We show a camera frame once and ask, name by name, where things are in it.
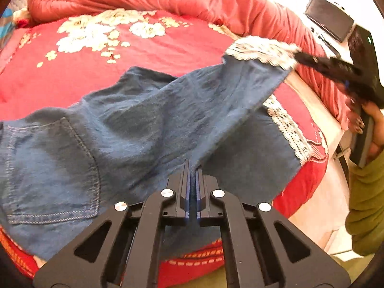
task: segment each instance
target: blue cloth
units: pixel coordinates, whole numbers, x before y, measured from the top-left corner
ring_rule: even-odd
[[[15,30],[15,25],[12,20],[13,12],[7,7],[0,17],[0,52],[11,38],[12,32]]]
[[[180,78],[134,67],[68,109],[4,122],[0,224],[47,260],[116,202],[137,203],[164,188],[186,158],[243,202],[272,200],[300,169],[263,106],[289,72],[232,56]],[[166,230],[162,256],[219,237],[193,218]]]

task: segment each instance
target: pocket stitching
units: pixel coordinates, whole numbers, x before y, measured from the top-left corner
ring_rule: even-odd
[[[44,124],[41,126],[30,126],[30,127],[11,127],[7,126],[7,128],[11,132],[9,144],[7,146],[7,161],[6,161],[6,177],[7,177],[7,184],[8,184],[8,193],[6,194],[7,198],[13,198],[14,194],[12,193],[15,190],[15,187],[11,185],[11,177],[12,172],[14,170],[14,166],[12,165],[12,150],[15,148],[14,145],[14,139],[15,139],[15,132],[30,132],[30,131],[36,131],[40,130],[42,128],[45,129],[53,129],[54,126],[58,125],[59,123],[62,124],[63,129],[65,129],[70,136],[74,137],[76,140],[76,143],[82,148],[82,150],[85,152],[85,154],[92,160],[93,163],[90,164],[91,167],[91,174],[92,174],[92,181],[91,181],[91,187],[92,187],[92,195],[93,198],[91,199],[91,205],[90,208],[87,210],[77,210],[77,211],[65,211],[65,212],[59,212],[59,213],[50,213],[50,214],[41,214],[41,215],[31,215],[31,214],[11,214],[6,215],[8,218],[15,218],[18,216],[22,217],[30,217],[30,218],[39,218],[39,217],[46,217],[46,216],[55,216],[55,215],[63,215],[63,214],[71,214],[71,213],[85,213],[93,208],[95,211],[90,215],[85,216],[76,216],[74,218],[63,218],[63,219],[56,219],[56,220],[49,220],[49,221],[20,221],[20,220],[9,220],[9,223],[33,223],[33,224],[47,224],[47,223],[57,223],[57,222],[65,222],[70,220],[77,220],[80,218],[91,218],[99,211],[99,201],[100,201],[100,178],[99,178],[99,171],[97,169],[97,164],[95,158],[92,156],[91,152],[88,150],[88,148],[85,146],[84,142],[81,140],[81,138],[77,135],[76,131],[73,129],[67,118],[63,117],[55,122]],[[12,212],[16,211],[16,208],[13,206],[13,204],[10,204],[9,207],[11,208]]]

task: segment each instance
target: back pocket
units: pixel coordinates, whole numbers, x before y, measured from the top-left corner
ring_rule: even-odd
[[[9,223],[46,224],[97,215],[96,162],[66,118],[41,126],[5,126],[4,136],[3,209]]]

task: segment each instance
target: white lace hem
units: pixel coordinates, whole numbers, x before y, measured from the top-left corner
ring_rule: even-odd
[[[247,36],[232,43],[225,54],[234,56],[238,60],[258,59],[262,63],[288,70],[296,66],[294,54],[299,51],[301,51],[300,47],[295,44]]]
[[[277,124],[303,166],[312,156],[312,147],[303,132],[274,95],[271,95],[263,105],[267,107],[268,115]]]

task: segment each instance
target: silver screw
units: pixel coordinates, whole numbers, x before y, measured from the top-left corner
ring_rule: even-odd
[[[124,211],[127,207],[128,207],[128,205],[125,202],[120,201],[115,205],[115,210],[116,211]]]
[[[271,211],[272,209],[272,206],[267,203],[267,202],[262,202],[260,205],[259,205],[259,209],[263,212],[268,212],[268,211]]]
[[[221,198],[225,195],[225,192],[221,189],[215,189],[213,192],[212,192],[212,195],[215,196],[216,198]]]
[[[173,190],[166,188],[161,191],[163,197],[171,197],[173,195]]]

